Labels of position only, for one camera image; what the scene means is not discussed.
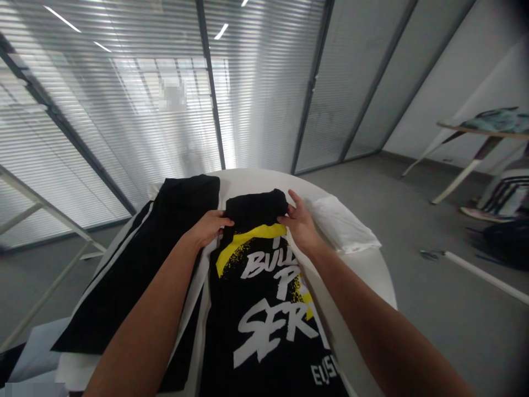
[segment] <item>yellow stripe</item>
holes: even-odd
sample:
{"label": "yellow stripe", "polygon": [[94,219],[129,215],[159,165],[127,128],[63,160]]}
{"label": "yellow stripe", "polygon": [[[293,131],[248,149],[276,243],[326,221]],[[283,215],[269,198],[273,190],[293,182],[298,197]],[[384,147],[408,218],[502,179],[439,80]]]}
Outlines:
{"label": "yellow stripe", "polygon": [[261,225],[256,227],[255,229],[250,230],[247,233],[241,233],[236,234],[233,236],[233,241],[222,250],[222,252],[219,255],[219,259],[217,259],[217,273],[219,274],[219,277],[222,276],[222,273],[224,272],[224,268],[228,264],[228,261],[230,260],[231,256],[234,254],[235,250],[239,248],[241,245],[248,242],[250,239],[254,237],[259,238],[276,238],[282,235],[285,235],[287,233],[287,228],[280,224],[275,223],[272,226],[268,225]]}
{"label": "yellow stripe", "polygon": [[307,310],[307,315],[305,317],[305,320],[309,321],[312,318],[312,316],[314,316],[314,313],[312,312],[312,309],[310,308],[310,305],[309,305],[309,302],[312,302],[312,296],[310,296],[309,293],[306,293],[301,298],[303,299],[303,302],[305,302],[305,304],[309,308],[309,310]]}

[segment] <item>sneaker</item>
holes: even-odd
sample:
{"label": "sneaker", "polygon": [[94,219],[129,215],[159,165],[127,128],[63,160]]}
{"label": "sneaker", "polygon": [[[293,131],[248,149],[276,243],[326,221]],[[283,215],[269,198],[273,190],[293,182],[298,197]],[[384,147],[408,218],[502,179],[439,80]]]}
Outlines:
{"label": "sneaker", "polygon": [[475,219],[481,219],[482,221],[507,223],[512,222],[516,219],[516,217],[514,216],[493,215],[491,213],[478,210],[477,208],[461,207],[459,208],[459,210],[465,215],[468,215]]}

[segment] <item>gray floor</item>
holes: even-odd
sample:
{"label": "gray floor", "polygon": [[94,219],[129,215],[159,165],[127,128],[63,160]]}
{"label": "gray floor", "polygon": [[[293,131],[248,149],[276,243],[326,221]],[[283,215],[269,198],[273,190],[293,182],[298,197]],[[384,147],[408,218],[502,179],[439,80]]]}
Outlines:
{"label": "gray floor", "polygon": [[[108,246],[121,227],[95,232],[93,236]],[[81,237],[73,237],[0,257],[0,341],[9,336],[84,242]],[[93,277],[99,260],[96,257],[77,263],[15,344],[27,340],[33,326],[68,317]]]}
{"label": "gray floor", "polygon": [[[422,259],[419,249],[449,250],[529,293],[529,273],[474,256],[465,227],[487,223],[458,213],[457,207],[480,194],[486,179],[467,179],[437,206],[429,204],[456,174],[430,163],[405,179],[406,160],[377,155],[303,175],[336,195],[367,224],[383,244],[399,310],[473,386],[479,396],[518,396],[529,378],[529,307],[451,262]],[[119,228],[95,235],[108,244]],[[0,340],[13,330],[33,303],[82,246],[75,238],[2,257]],[[80,262],[33,324],[68,316],[99,259]]]}

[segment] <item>ceiling light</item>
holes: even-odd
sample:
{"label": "ceiling light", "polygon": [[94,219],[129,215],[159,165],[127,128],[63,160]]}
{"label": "ceiling light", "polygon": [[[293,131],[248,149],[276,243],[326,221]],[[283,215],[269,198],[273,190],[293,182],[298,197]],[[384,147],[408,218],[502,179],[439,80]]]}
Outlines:
{"label": "ceiling light", "polygon": [[228,24],[224,24],[224,26],[220,30],[219,34],[217,36],[215,36],[215,40],[218,40],[218,39],[220,39],[222,37],[222,35],[224,34],[224,31],[226,30],[226,28],[228,26],[229,26]]}
{"label": "ceiling light", "polygon": [[70,22],[68,22],[67,20],[65,20],[62,16],[60,16],[60,15],[57,14],[55,11],[53,11],[50,7],[48,7],[48,6],[44,6],[44,8],[46,8],[49,12],[51,12],[53,15],[55,15],[58,19],[60,19],[61,21],[63,21],[65,24],[67,24],[70,28],[72,28],[72,29],[75,30],[76,32],[81,33],[81,31],[80,31],[79,29],[77,29],[74,25],[72,25]]}
{"label": "ceiling light", "polygon": [[105,51],[112,52],[107,47],[105,47],[104,45],[99,44],[97,41],[94,41],[94,44],[100,46]]}

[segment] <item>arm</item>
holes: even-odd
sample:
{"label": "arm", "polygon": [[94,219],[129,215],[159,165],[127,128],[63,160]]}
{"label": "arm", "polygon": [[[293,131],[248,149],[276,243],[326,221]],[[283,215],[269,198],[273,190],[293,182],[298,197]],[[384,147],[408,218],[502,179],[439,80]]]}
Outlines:
{"label": "arm", "polygon": [[387,396],[473,396],[434,346],[381,299],[321,240],[301,198],[278,221],[311,260],[336,303],[369,371]]}
{"label": "arm", "polygon": [[187,286],[199,250],[233,222],[209,211],[176,243],[110,341],[85,397],[154,396],[176,340]]}

